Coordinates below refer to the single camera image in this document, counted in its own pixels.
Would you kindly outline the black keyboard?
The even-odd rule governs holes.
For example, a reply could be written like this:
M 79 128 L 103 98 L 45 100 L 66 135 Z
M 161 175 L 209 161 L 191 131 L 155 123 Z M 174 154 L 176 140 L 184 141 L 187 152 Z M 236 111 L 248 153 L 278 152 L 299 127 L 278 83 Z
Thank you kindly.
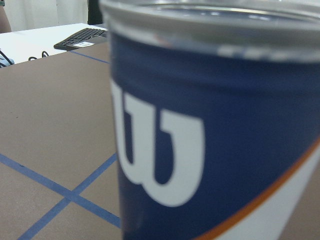
M 107 30 L 98 28 L 84 28 L 66 39 L 56 43 L 56 50 L 72 51 L 79 48 L 89 47 L 94 44 L 107 41 Z

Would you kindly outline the clear tennis ball can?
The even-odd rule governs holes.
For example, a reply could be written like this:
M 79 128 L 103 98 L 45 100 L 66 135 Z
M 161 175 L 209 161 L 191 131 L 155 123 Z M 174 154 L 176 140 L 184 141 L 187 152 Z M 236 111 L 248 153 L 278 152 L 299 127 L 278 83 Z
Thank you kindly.
M 277 240 L 320 160 L 317 0 L 102 0 L 124 240 Z

